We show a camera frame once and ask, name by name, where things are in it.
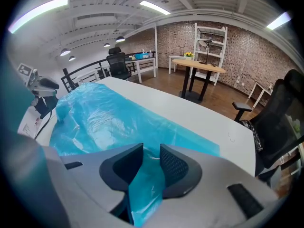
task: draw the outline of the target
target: blue plastic bag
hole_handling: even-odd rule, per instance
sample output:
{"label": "blue plastic bag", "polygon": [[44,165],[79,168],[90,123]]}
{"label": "blue plastic bag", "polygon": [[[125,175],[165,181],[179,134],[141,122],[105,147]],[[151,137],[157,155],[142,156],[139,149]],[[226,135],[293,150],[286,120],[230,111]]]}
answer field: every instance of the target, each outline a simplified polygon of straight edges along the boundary
{"label": "blue plastic bag", "polygon": [[162,200],[160,144],[219,156],[219,146],[126,99],[107,86],[84,83],[60,98],[50,146],[59,155],[93,153],[144,144],[143,164],[129,187],[134,225],[142,226]]}

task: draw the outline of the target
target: brick wall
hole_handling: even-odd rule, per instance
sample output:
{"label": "brick wall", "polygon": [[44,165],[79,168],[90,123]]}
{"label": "brick wall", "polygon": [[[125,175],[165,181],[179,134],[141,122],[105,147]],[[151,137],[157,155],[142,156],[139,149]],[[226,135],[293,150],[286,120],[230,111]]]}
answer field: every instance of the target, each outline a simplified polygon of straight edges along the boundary
{"label": "brick wall", "polygon": [[[240,91],[250,94],[255,81],[269,87],[274,85],[277,79],[284,78],[292,68],[297,70],[296,64],[278,47],[262,37],[244,29],[210,21],[197,21],[198,26],[222,28],[228,27],[227,47],[223,62],[225,74],[220,74],[219,81],[235,87]],[[184,52],[193,52],[195,21],[184,21],[166,24],[157,27],[158,66],[169,67],[169,56],[180,55]],[[154,29],[148,29],[127,38],[123,44],[119,44],[122,51],[131,53],[145,50],[154,50]],[[209,52],[218,49],[210,46]],[[198,60],[205,60],[205,55],[200,55]],[[218,58],[208,57],[208,63],[218,64]],[[252,95],[257,99],[260,89],[256,89]],[[260,101],[263,105],[269,96],[264,94]]]}

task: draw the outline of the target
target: white pillar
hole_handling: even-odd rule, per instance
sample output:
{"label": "white pillar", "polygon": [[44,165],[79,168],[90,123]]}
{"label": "white pillar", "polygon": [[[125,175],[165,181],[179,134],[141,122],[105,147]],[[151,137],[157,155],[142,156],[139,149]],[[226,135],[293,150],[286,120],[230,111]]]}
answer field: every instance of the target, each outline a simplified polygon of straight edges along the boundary
{"label": "white pillar", "polygon": [[156,68],[158,68],[158,56],[157,56],[157,29],[156,24],[154,25],[154,34],[155,34],[155,60],[156,60]]}

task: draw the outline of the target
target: yellow flowers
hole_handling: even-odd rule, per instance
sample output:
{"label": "yellow flowers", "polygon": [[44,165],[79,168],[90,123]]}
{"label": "yellow flowers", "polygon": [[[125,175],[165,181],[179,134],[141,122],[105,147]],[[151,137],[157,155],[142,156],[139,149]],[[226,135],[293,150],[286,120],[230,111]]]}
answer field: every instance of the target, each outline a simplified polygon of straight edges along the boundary
{"label": "yellow flowers", "polygon": [[184,54],[184,57],[193,57],[193,53],[192,52],[186,52]]}

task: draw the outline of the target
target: white shelving unit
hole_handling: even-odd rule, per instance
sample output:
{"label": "white shelving unit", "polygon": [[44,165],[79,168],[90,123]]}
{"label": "white shelving unit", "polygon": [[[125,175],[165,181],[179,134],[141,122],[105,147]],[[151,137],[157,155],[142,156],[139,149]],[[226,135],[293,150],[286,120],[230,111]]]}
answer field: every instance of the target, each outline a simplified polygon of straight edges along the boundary
{"label": "white shelving unit", "polygon": [[[228,31],[227,27],[223,27],[222,29],[210,28],[210,27],[198,26],[197,23],[195,23],[193,60],[197,60],[198,54],[207,55],[207,50],[206,51],[199,50],[199,42],[209,40],[208,38],[201,38],[202,34],[207,34],[211,38],[212,38],[212,35],[221,36],[221,37],[223,37],[223,42],[215,41],[215,40],[211,39],[212,42],[209,43],[209,46],[220,47],[221,48],[220,54],[217,55],[217,54],[214,54],[214,53],[210,53],[210,48],[208,48],[209,49],[208,58],[209,57],[220,58],[218,67],[222,67],[223,61],[224,61],[224,56],[225,56],[226,44],[227,44],[227,31]],[[196,72],[195,76],[200,77],[200,78],[206,78],[206,74],[200,73],[200,72]],[[214,86],[217,84],[218,78],[219,78],[219,73],[216,73],[215,76],[210,77],[210,81],[214,82]]]}

